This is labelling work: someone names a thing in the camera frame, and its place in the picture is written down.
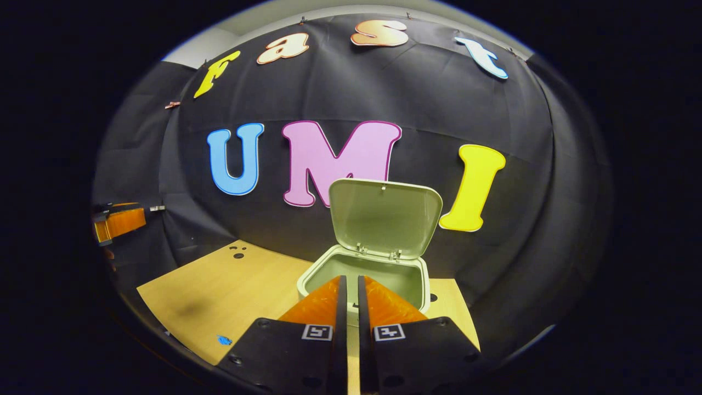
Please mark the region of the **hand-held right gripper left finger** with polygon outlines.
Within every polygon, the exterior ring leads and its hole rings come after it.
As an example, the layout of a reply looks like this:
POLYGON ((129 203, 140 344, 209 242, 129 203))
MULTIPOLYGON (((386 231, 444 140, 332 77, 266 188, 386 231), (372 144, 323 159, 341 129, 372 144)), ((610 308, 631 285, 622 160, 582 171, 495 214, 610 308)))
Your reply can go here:
POLYGON ((320 318, 257 318, 218 363, 219 373, 242 380, 260 395, 348 395, 348 293, 335 277, 301 300, 318 300, 320 318))

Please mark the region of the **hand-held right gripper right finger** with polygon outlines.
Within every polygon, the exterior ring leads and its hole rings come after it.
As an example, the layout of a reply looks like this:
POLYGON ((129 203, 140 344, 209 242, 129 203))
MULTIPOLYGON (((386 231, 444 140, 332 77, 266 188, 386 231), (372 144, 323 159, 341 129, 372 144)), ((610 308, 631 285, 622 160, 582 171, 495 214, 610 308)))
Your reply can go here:
POLYGON ((428 318, 369 276, 358 278, 359 384, 369 395, 466 395, 482 354, 449 317, 428 318))

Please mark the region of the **green desktop garbage bin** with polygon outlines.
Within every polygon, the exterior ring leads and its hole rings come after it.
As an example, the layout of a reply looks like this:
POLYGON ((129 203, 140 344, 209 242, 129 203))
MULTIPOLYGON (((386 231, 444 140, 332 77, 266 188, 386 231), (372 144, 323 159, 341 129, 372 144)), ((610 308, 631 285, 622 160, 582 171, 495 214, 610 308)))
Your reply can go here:
POLYGON ((423 254, 441 215, 439 193, 409 183, 339 178, 330 185, 329 202, 336 244, 298 278, 298 297, 336 276, 353 281, 364 275, 427 312, 431 288, 423 254))

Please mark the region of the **wooden desktop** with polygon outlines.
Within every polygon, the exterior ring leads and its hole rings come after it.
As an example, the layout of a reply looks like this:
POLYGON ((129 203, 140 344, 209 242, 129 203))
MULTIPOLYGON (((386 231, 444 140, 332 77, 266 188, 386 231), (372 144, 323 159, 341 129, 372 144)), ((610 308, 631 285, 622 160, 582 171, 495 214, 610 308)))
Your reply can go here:
MULTIPOLYGON (((216 366, 230 346, 260 317, 275 317, 301 300, 297 281, 313 263, 238 240, 138 287, 153 315, 208 365, 216 366)), ((358 330, 356 280, 348 281, 348 321, 358 330)), ((429 279, 429 317, 448 315, 478 346, 477 333, 453 279, 429 279)))

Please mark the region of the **black backdrop cloth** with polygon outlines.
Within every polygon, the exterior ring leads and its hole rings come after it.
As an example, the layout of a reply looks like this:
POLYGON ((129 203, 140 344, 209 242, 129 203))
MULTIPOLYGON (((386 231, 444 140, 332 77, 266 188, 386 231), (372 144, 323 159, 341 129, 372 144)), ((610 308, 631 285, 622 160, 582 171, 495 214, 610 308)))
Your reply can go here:
POLYGON ((359 47, 373 14, 288 25, 213 61, 160 61, 123 101, 99 150, 93 200, 165 205, 115 241, 126 295, 243 240, 313 261, 336 241, 322 192, 367 164, 433 188, 449 210, 463 145, 506 158, 474 232, 439 228, 424 259, 456 280, 484 355, 529 347, 597 269, 613 210, 611 161, 586 105, 546 61, 473 33, 407 20, 408 42, 359 47), (165 109, 171 101, 181 105, 165 109))

